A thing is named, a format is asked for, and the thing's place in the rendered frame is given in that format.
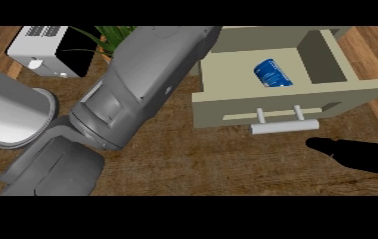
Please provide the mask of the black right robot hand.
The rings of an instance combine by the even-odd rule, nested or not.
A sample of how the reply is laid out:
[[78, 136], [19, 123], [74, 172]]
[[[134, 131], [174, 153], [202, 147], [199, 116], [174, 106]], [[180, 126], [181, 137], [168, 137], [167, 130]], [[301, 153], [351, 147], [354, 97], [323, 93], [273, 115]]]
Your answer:
[[378, 173], [378, 143], [311, 137], [305, 146], [332, 157], [342, 166]]

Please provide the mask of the beige drawer front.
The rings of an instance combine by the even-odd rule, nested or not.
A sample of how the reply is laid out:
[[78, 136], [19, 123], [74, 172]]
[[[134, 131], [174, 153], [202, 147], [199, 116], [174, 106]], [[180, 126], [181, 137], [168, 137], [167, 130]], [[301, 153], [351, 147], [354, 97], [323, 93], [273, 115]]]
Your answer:
[[298, 105], [304, 119], [322, 119], [342, 114], [378, 98], [378, 79], [304, 86], [258, 86], [249, 90], [226, 90], [192, 94], [193, 127], [248, 125], [258, 122], [263, 109], [267, 123], [296, 119]]

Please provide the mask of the blue can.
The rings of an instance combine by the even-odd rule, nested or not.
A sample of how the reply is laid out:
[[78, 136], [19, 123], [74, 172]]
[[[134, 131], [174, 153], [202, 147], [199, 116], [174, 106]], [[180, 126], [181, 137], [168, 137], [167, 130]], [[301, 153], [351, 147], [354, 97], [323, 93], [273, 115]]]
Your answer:
[[292, 81], [285, 75], [273, 59], [265, 59], [254, 68], [254, 73], [265, 87], [291, 86]]

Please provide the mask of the beige open drawer box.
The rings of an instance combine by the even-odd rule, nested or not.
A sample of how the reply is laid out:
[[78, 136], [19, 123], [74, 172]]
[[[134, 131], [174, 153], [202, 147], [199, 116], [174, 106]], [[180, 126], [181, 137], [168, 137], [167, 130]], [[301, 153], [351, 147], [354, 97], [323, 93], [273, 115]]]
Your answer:
[[206, 94], [267, 94], [255, 66], [271, 59], [302, 93], [311, 86], [354, 81], [336, 40], [350, 26], [224, 26], [200, 61]]

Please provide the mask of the green leafy plant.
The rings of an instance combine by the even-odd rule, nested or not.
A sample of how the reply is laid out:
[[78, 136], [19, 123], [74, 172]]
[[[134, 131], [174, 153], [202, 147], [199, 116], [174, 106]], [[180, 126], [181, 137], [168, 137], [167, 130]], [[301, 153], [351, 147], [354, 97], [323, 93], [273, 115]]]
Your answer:
[[100, 50], [94, 52], [102, 55], [106, 62], [110, 62], [115, 49], [131, 32], [136, 30], [136, 26], [96, 26], [96, 30], [100, 34], [99, 37], [74, 26], [71, 26], [71, 29], [74, 29], [94, 41], [100, 47]]

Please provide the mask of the grey round container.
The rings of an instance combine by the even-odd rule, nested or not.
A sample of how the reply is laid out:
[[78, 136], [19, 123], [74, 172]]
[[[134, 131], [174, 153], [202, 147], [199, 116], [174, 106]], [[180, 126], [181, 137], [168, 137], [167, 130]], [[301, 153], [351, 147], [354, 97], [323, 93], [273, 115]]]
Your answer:
[[59, 114], [59, 101], [0, 73], [0, 148], [19, 149], [42, 133]]

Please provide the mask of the white boxy appliance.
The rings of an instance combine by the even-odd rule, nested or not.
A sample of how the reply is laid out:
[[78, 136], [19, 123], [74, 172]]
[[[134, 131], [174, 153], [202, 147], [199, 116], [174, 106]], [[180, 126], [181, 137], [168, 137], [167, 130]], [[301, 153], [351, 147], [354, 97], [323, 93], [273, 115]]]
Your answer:
[[84, 77], [96, 42], [69, 26], [23, 26], [6, 55], [44, 77]]

